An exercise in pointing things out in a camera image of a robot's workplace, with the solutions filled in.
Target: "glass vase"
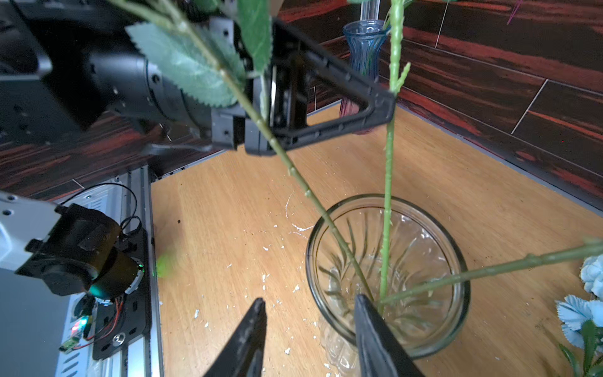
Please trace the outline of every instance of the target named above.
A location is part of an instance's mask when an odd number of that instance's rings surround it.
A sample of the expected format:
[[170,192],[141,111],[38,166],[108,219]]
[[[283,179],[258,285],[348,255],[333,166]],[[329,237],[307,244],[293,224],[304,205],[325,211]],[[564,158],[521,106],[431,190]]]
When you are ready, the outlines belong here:
[[[377,79],[379,75],[379,53],[390,29],[384,29],[383,26],[383,20],[362,20],[343,27],[343,34],[350,47],[349,65],[371,80]],[[358,111],[357,104],[346,97],[342,98],[339,117],[354,115]]]
[[[387,295],[432,279],[466,271],[463,256],[444,227],[427,212],[392,198]],[[384,218],[383,195],[358,195],[328,211],[348,242],[376,300],[379,300]],[[365,288],[329,227],[320,218],[308,241],[306,275],[322,318],[321,344],[341,376],[359,375],[354,298]],[[384,320],[413,359],[446,347],[469,310],[470,284],[419,294],[384,310]]]

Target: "wooden tabletop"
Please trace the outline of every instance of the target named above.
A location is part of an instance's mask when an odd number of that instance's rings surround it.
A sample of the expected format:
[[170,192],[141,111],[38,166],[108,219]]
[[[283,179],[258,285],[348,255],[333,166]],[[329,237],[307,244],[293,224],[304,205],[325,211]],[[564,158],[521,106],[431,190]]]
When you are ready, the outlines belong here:
[[[312,120],[337,113],[333,107]],[[577,246],[583,235],[603,233],[603,218],[403,110],[394,142],[393,194],[443,224],[468,268]],[[381,127],[290,155],[328,208],[351,195],[383,192],[384,145]],[[304,266],[311,230],[303,229],[318,215],[280,159],[227,152],[151,189],[157,253],[175,260],[159,279],[166,377],[203,375],[256,297],[267,303],[265,375],[331,372],[323,366],[314,326],[320,313]],[[587,298],[580,265],[472,282],[459,336],[418,366],[427,376],[569,375],[557,349],[568,343],[555,300]]]

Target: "serrated leaf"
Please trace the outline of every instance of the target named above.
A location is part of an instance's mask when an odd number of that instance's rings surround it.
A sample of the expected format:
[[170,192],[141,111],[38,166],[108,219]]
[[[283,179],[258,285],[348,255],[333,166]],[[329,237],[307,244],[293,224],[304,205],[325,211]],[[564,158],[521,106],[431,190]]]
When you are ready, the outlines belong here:
[[595,337],[596,326],[592,320],[588,320],[582,324],[580,334],[584,339],[584,362],[582,368],[584,374],[589,371],[590,365],[593,362],[595,349],[597,347],[597,338]]
[[218,0],[195,0],[195,5],[202,12],[213,12],[218,8]]
[[253,59],[253,70],[263,72],[272,56],[272,23],[268,0],[237,0],[241,38]]
[[[125,29],[136,48],[184,93],[212,107],[229,106],[236,102],[222,75],[207,63],[187,36],[171,34],[148,22]],[[245,67],[235,48],[226,38],[205,28],[199,29],[199,35],[242,86]]]
[[563,355],[566,357],[566,359],[569,361],[570,366],[572,367],[573,377],[579,377],[580,376],[580,364],[578,364],[578,360],[576,360],[576,356],[574,356],[572,351],[567,349],[567,347],[561,343],[559,343],[559,348],[561,349],[561,351],[563,352]]

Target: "vase rim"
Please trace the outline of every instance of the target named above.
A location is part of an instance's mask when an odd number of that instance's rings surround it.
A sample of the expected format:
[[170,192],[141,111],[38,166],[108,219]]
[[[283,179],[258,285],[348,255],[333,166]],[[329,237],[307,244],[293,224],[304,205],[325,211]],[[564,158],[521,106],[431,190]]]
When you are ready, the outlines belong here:
[[[343,27],[343,33],[345,36],[374,36],[377,34],[385,34],[391,27],[388,26],[387,29],[383,29],[385,21],[384,20],[358,20],[350,22],[349,24]],[[378,26],[379,29],[376,31],[372,31],[370,33],[363,33],[354,31],[354,29],[358,26],[370,26],[375,25]]]

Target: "light blue flower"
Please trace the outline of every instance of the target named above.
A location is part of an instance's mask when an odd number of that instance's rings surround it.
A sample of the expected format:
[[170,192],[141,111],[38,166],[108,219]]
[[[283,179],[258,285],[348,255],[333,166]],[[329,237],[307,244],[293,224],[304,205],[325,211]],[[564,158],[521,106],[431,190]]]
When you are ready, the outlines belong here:
[[584,260],[580,279],[584,282],[584,290],[603,298],[603,255],[589,256]]
[[589,302],[579,299],[573,294],[566,296],[565,302],[556,301],[556,303],[557,316],[570,330],[580,330],[584,322],[593,318]]
[[[565,302],[556,301],[556,303],[557,316],[563,322],[561,325],[563,335],[571,345],[584,348],[584,339],[579,331],[587,320],[593,320],[595,326],[603,327],[603,302],[586,301],[569,295],[565,297]],[[598,347],[597,351],[603,352],[603,347]]]

